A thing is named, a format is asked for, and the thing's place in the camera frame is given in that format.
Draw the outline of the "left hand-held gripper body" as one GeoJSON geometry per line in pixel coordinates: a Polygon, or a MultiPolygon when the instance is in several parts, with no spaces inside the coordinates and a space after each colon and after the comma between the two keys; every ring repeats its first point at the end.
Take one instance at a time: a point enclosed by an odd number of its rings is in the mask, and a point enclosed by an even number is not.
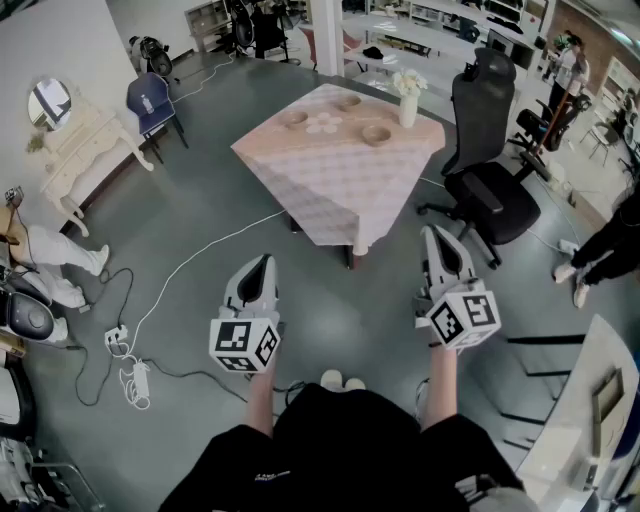
{"type": "Polygon", "coordinates": [[[278,298],[243,303],[227,297],[210,323],[209,355],[225,371],[262,374],[281,343],[278,298]]]}

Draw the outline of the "person's left forearm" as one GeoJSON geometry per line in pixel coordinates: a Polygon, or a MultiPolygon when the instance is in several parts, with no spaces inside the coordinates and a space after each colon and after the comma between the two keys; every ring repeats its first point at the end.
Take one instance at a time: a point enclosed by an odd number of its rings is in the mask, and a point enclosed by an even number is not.
{"type": "Polygon", "coordinates": [[[254,374],[249,385],[245,424],[267,437],[273,436],[274,405],[273,387],[275,367],[271,366],[261,374],[254,374]]]}

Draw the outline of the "black mesh office chair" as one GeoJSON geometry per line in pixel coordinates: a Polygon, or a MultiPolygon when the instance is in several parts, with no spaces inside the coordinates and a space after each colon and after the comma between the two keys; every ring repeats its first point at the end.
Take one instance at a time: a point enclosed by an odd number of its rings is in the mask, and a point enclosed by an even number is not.
{"type": "Polygon", "coordinates": [[[533,173],[548,178],[550,173],[527,151],[520,153],[522,167],[515,175],[497,161],[506,144],[515,65],[494,49],[477,48],[474,53],[475,62],[452,83],[456,151],[441,171],[456,205],[425,203],[417,213],[433,210],[463,221],[459,237],[473,229],[492,255],[488,266],[497,269],[502,259],[496,248],[520,237],[541,215],[523,180],[533,173]]]}

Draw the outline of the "white power adapter bundle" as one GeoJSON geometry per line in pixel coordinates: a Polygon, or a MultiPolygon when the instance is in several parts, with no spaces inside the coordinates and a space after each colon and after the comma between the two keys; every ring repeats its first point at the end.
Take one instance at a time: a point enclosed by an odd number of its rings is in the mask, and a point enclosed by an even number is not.
{"type": "Polygon", "coordinates": [[[150,392],[147,373],[149,366],[143,361],[130,357],[133,366],[130,371],[119,370],[119,381],[123,388],[125,399],[137,410],[144,411],[150,407],[150,392]]]}

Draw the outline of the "white ceramic vase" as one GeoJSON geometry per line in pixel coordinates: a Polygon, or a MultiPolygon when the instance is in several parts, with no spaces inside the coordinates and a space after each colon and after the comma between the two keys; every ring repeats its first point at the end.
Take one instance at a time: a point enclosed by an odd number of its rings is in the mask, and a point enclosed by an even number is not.
{"type": "Polygon", "coordinates": [[[412,128],[417,116],[418,97],[413,95],[404,96],[399,105],[399,124],[405,128],[412,128]]]}

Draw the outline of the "white curved counter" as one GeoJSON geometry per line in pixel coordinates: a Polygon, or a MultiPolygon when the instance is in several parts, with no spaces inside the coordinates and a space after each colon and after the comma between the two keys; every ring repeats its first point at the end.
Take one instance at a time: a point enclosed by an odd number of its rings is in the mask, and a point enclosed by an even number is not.
{"type": "Polygon", "coordinates": [[[620,335],[593,317],[573,370],[517,470],[541,512],[579,512],[600,484],[631,415],[640,373],[620,335]]]}

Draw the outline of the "person's black shirt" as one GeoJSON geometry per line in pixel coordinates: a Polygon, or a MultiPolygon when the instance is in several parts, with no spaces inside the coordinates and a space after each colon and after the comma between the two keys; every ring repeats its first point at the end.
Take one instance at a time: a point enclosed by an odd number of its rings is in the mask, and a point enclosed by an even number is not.
{"type": "Polygon", "coordinates": [[[159,512],[471,512],[522,489],[462,415],[421,429],[376,393],[309,384],[271,434],[213,437],[159,512]]]}

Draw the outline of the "blue chair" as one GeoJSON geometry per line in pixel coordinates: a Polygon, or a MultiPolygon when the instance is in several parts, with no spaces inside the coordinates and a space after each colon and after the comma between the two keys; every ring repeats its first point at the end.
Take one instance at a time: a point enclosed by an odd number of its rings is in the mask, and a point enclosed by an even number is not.
{"type": "Polygon", "coordinates": [[[163,163],[159,145],[154,138],[157,129],[171,122],[185,148],[189,144],[169,97],[169,86],[155,73],[143,73],[127,89],[126,106],[138,118],[139,134],[148,142],[156,158],[163,163]]]}

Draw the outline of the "long white table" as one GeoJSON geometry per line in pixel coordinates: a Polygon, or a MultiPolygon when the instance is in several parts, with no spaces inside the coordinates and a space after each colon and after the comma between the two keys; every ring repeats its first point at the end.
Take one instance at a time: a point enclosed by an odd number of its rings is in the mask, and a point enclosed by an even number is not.
{"type": "Polygon", "coordinates": [[[438,18],[428,20],[410,15],[399,19],[374,14],[348,17],[342,21],[342,27],[348,32],[363,33],[365,41],[344,57],[389,74],[414,69],[428,81],[430,92],[446,98],[451,94],[454,77],[474,63],[475,51],[487,47],[489,30],[493,29],[534,50],[528,69],[514,64],[516,90],[523,91],[535,74],[541,51],[534,41],[497,23],[489,13],[438,0],[415,0],[410,6],[433,9],[438,18]]]}

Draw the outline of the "cream carved dressing table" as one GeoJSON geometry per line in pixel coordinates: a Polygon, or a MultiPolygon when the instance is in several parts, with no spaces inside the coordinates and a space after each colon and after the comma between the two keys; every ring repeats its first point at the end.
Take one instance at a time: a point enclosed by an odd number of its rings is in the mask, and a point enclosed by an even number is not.
{"type": "Polygon", "coordinates": [[[84,213],[69,197],[76,179],[86,173],[100,155],[114,149],[120,140],[147,171],[153,171],[154,165],[146,160],[113,112],[101,112],[89,105],[84,110],[78,107],[74,114],[75,119],[69,119],[62,128],[48,132],[44,137],[51,161],[46,165],[47,177],[41,192],[87,238],[89,230],[83,222],[84,213]]]}

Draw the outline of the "black monitor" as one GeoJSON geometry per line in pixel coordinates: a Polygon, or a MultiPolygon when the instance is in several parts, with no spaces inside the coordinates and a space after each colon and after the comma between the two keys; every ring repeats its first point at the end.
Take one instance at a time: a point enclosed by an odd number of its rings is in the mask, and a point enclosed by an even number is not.
{"type": "Polygon", "coordinates": [[[514,41],[493,29],[489,30],[487,47],[507,55],[516,66],[528,69],[534,56],[534,50],[529,46],[514,41]]]}

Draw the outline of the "black high-back office chair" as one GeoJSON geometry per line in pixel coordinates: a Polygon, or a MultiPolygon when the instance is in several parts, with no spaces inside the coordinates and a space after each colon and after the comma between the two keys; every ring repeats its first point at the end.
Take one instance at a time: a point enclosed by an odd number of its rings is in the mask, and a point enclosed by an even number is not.
{"type": "Polygon", "coordinates": [[[289,56],[285,20],[289,18],[287,0],[225,0],[231,16],[229,44],[237,56],[254,50],[254,57],[264,59],[267,51],[280,48],[282,63],[299,66],[300,60],[289,56]]]}

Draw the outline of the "light wooden shelf unit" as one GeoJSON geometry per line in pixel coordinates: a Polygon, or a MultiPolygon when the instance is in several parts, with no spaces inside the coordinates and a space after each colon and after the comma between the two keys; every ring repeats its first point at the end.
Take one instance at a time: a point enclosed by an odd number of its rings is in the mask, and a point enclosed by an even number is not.
{"type": "Polygon", "coordinates": [[[190,36],[199,53],[219,46],[219,40],[231,31],[231,15],[225,0],[209,0],[184,12],[190,36]]]}

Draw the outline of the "oval dressing table mirror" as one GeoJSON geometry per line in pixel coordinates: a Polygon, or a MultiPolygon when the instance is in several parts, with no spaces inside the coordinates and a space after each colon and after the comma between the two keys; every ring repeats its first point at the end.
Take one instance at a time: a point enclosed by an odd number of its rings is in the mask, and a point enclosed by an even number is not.
{"type": "Polygon", "coordinates": [[[27,100],[27,112],[32,126],[46,132],[55,132],[69,121],[78,95],[76,88],[51,76],[37,77],[32,83],[27,100]]]}

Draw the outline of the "black metal frame rack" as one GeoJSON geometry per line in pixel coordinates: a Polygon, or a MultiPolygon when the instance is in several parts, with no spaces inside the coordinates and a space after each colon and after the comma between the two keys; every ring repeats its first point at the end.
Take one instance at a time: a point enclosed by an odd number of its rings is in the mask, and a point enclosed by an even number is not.
{"type": "MultiPolygon", "coordinates": [[[[578,347],[582,348],[586,339],[586,334],[564,334],[564,335],[550,335],[550,336],[520,336],[520,337],[507,337],[505,343],[511,348],[540,348],[542,351],[546,349],[557,348],[569,348],[578,347]]],[[[498,401],[496,405],[499,416],[505,421],[536,427],[539,429],[538,434],[535,437],[524,437],[520,441],[515,441],[508,437],[503,437],[502,442],[511,448],[515,448],[524,454],[528,455],[535,443],[538,441],[542,430],[547,426],[552,413],[555,411],[561,395],[563,394],[569,377],[573,370],[566,367],[551,368],[551,369],[529,369],[524,362],[518,361],[521,369],[524,372],[524,376],[529,380],[538,380],[540,382],[548,383],[550,379],[555,379],[560,382],[559,390],[555,391],[553,388],[549,389],[549,396],[551,400],[551,406],[544,418],[523,415],[512,412],[509,408],[504,408],[504,402],[502,399],[498,401]]]]}

